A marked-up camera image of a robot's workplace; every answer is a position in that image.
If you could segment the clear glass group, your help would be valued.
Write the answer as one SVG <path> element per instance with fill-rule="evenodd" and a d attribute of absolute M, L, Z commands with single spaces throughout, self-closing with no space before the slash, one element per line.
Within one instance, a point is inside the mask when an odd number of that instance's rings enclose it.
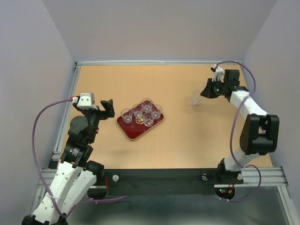
<path fill-rule="evenodd" d="M 129 124 L 132 122 L 133 113 L 131 109 L 125 108 L 121 111 L 120 114 L 125 123 Z"/>
<path fill-rule="evenodd" d="M 189 99 L 189 103 L 191 105 L 198 105 L 203 100 L 203 97 L 201 96 L 201 90 L 194 90 L 191 98 Z"/>

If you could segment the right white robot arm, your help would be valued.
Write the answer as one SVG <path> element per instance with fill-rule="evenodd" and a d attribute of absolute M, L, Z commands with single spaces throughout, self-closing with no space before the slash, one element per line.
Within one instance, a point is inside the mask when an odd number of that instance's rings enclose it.
<path fill-rule="evenodd" d="M 230 150 L 230 156 L 223 158 L 216 169 L 202 174 L 203 183 L 210 185 L 240 179 L 239 173 L 251 161 L 276 150 L 279 133 L 279 117 L 267 113 L 252 99 L 249 90 L 240 85 L 238 70 L 219 66 L 211 70 L 214 76 L 207 80 L 200 95 L 208 99 L 225 97 L 245 121 L 237 150 Z"/>

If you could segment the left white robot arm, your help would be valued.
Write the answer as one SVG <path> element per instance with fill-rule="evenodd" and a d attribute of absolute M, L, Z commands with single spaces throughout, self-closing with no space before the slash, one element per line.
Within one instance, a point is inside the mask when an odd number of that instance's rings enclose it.
<path fill-rule="evenodd" d="M 104 165 L 89 159 L 99 122 L 115 116 L 113 100 L 102 100 L 100 110 L 93 100 L 84 103 L 85 97 L 76 96 L 71 102 L 81 112 L 74 117 L 67 132 L 68 139 L 60 157 L 51 185 L 45 186 L 41 204 L 31 215 L 25 216 L 23 225 L 66 225 L 66 218 L 93 185 L 105 178 Z"/>

